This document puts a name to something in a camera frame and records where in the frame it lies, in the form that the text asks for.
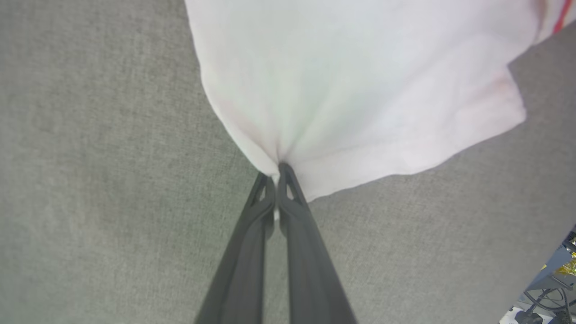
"white cloth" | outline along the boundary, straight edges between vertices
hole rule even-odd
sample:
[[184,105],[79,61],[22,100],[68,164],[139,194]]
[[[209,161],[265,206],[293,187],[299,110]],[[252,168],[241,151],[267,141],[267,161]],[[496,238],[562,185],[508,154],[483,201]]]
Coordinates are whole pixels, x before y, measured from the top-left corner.
[[521,123],[506,65],[555,17],[538,0],[186,5],[214,111],[256,168],[288,162],[308,200],[426,170]]

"white towel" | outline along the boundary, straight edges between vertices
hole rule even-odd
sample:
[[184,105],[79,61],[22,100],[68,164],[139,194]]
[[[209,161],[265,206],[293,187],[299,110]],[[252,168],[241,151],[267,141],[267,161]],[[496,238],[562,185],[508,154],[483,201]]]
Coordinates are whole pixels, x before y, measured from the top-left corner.
[[214,111],[257,169],[288,162],[308,200],[521,123],[507,64],[572,20],[570,3],[186,0]]

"black cable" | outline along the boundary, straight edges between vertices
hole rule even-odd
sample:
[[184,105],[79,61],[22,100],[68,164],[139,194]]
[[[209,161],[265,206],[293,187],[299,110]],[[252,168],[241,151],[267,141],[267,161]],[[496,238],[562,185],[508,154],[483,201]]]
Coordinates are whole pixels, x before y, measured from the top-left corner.
[[568,320],[570,321],[570,323],[574,323],[572,321],[572,314],[570,313],[570,306],[568,305],[568,296],[566,296],[566,291],[564,289],[561,289],[561,291],[564,297],[564,304],[566,305],[566,316],[568,316]]
[[[532,303],[538,305],[540,308],[543,308],[543,309],[545,309],[545,310],[547,310],[547,311],[557,312],[557,311],[562,311],[562,310],[565,309],[565,307],[548,307],[548,306],[544,306],[544,305],[540,304],[540,302],[538,302],[536,299],[534,299],[534,297],[532,297],[527,291],[524,292],[524,295],[525,295],[526,297],[528,297],[528,299],[529,299]],[[569,306],[572,306],[572,305],[574,305],[574,304],[576,304],[576,299],[574,299],[573,301],[571,301],[571,302],[569,303]]]

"gray carpet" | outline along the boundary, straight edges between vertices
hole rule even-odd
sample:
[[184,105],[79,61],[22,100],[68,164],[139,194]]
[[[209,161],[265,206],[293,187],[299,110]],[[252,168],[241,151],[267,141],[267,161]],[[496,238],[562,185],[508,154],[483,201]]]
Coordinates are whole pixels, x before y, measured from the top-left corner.
[[[576,223],[574,57],[576,25],[512,65],[520,127],[311,204],[360,323],[495,323],[530,282]],[[0,323],[191,323],[255,176],[182,0],[0,2]]]

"red stripe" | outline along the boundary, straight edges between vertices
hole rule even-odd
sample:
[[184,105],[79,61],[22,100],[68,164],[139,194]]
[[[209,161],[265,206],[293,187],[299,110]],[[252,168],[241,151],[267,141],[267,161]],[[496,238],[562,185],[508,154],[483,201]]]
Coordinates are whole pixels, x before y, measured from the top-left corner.
[[564,6],[562,7],[562,11],[560,12],[560,17],[554,25],[554,34],[560,31],[562,27],[564,27],[564,18],[568,15],[568,10],[570,9],[570,5],[572,4],[572,0],[564,0]]

